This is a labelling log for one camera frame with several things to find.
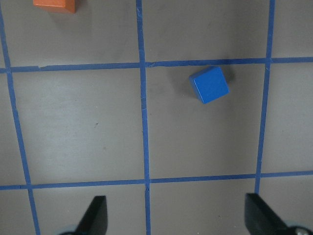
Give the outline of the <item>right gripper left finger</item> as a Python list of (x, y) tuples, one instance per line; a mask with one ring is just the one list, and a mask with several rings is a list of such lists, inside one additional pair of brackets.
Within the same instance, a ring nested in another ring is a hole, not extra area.
[(105, 235), (108, 229), (106, 196), (95, 196), (79, 222), (76, 235)]

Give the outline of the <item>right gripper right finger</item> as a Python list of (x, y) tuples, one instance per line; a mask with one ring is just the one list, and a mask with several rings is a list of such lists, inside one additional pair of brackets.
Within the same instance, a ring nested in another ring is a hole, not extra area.
[(256, 193), (245, 195), (244, 221), (250, 235), (289, 234), (289, 227)]

